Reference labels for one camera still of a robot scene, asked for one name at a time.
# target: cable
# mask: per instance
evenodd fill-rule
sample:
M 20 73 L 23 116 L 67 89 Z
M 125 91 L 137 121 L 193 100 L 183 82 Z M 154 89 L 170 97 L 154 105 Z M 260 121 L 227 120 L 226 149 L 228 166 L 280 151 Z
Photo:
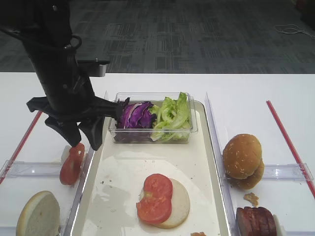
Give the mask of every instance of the cable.
M 315 39 L 315 35 L 311 35 L 301 27 L 298 27 L 297 25 L 276 25 L 274 26 L 275 30 L 279 33 L 284 34 L 297 34 L 297 33 L 303 33 L 311 37 L 311 39 Z
M 20 36 L 16 33 L 13 33 L 13 32 L 10 32 L 10 31 L 7 31 L 3 28 L 0 28 L 0 31 L 2 31 L 3 33 L 6 33 L 7 35 L 13 37 L 13 38 L 16 38 L 24 43 L 29 43 L 29 44 L 32 44 L 38 48 L 41 48 L 41 49 L 44 49 L 44 50 L 48 50 L 48 51 L 54 51 L 54 52 L 65 52 L 64 48 L 54 48 L 54 47 L 50 47 L 50 46 L 47 46 L 47 45 L 44 45 L 44 44 L 40 44 L 40 43 L 37 43 L 33 40 L 30 40 L 28 38 L 25 38 L 23 36 Z M 79 36 L 76 36 L 76 35 L 72 35 L 72 38 L 76 38 L 79 42 L 76 46 L 74 47 L 71 47 L 71 48 L 68 48 L 68 50 L 77 50 L 81 45 L 82 45 L 82 39 L 79 37 Z

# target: red tomato slice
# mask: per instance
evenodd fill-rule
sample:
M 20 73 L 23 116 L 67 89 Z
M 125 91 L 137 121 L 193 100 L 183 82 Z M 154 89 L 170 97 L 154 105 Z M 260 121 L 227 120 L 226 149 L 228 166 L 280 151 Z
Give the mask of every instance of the red tomato slice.
M 72 147 L 69 151 L 69 157 L 64 162 L 59 179 L 64 185 L 73 185 L 79 178 L 81 172 L 81 164 L 84 156 L 84 145 L 79 143 L 76 147 Z
M 172 198 L 173 184 L 168 177 L 161 174 L 153 174 L 144 181 L 143 190 L 152 193 L 154 197 L 165 196 Z
M 136 204 L 138 217 L 147 224 L 159 224 L 172 213 L 172 181 L 161 174 L 153 174 L 144 181 L 144 197 Z
M 172 213 L 171 199 L 167 197 L 144 197 L 136 204 L 138 217 L 147 224 L 159 224 Z

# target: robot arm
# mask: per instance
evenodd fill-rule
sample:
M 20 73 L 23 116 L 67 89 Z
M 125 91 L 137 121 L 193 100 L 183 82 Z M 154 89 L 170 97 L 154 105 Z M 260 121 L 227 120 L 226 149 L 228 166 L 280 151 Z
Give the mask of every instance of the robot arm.
M 3 5 L 0 30 L 22 41 L 46 94 L 31 99 L 29 110 L 46 113 L 46 125 L 71 146 L 81 141 L 80 129 L 97 150 L 105 117 L 119 119 L 125 103 L 95 96 L 75 58 L 81 39 L 72 35 L 67 0 L 8 0 Z M 78 41 L 75 46 L 73 38 Z

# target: sesame seed bun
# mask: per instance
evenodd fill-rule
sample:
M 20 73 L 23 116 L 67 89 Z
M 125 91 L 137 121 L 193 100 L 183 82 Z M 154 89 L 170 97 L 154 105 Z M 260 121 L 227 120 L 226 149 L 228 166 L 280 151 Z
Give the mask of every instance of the sesame seed bun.
M 259 167 L 261 155 L 261 144 L 254 135 L 236 135 L 223 150 L 225 172 L 232 178 L 246 179 Z
M 261 161 L 257 170 L 255 170 L 254 174 L 247 177 L 246 179 L 235 179 L 234 182 L 243 190 L 252 189 L 261 181 L 261 178 L 264 174 L 265 165 Z

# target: bread crumb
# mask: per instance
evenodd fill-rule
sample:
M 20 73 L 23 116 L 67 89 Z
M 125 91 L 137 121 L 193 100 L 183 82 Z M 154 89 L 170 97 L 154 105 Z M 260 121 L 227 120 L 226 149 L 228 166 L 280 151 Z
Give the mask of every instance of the bread crumb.
M 259 197 L 257 197 L 254 193 L 248 193 L 244 195 L 244 199 L 249 201 L 253 207 L 257 207 L 258 206 L 258 199 Z
M 190 236 L 206 236 L 204 232 L 200 233 L 191 233 Z

